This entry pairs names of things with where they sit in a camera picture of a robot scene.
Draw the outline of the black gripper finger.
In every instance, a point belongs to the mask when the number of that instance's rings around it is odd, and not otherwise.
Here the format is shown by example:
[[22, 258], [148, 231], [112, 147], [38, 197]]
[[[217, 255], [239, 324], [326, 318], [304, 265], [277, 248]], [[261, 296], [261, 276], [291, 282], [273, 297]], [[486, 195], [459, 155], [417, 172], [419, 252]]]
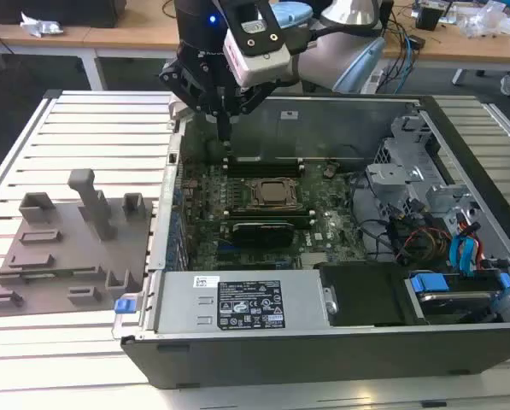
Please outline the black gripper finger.
[[249, 114], [276, 89], [275, 82], [265, 82], [250, 88], [234, 86], [225, 90], [225, 147], [232, 148], [232, 118]]
[[213, 117], [218, 138], [225, 143], [225, 110], [206, 61], [190, 66], [172, 61], [161, 70], [159, 79], [188, 107]]

